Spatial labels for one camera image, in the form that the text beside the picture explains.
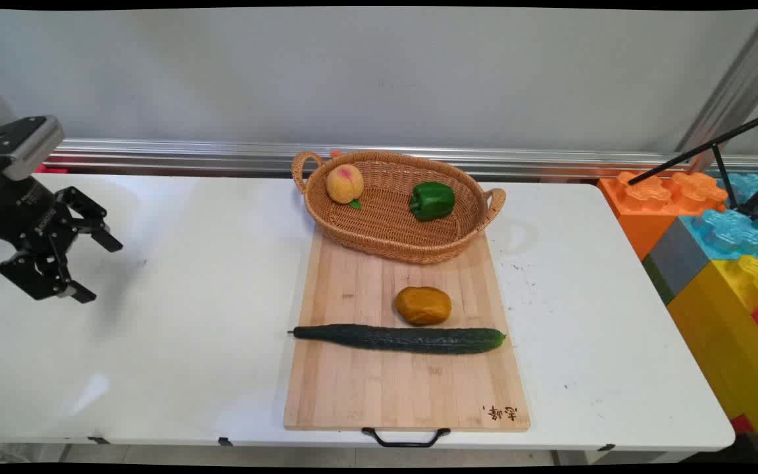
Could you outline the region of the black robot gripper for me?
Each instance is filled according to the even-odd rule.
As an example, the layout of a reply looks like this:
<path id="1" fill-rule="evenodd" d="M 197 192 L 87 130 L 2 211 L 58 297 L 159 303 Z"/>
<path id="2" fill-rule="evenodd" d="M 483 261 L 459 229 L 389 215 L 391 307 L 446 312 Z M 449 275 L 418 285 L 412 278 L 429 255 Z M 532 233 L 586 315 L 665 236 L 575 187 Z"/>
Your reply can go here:
<path id="1" fill-rule="evenodd" d="M 14 181 L 0 174 L 0 240 L 15 250 L 0 262 L 0 274 L 34 300 L 96 300 L 72 277 L 66 255 L 76 234 L 90 235 L 108 252 L 120 251 L 123 243 L 111 234 L 106 216 L 104 207 L 76 187 L 52 192 L 34 177 Z M 72 232 L 52 232 L 57 226 Z"/>

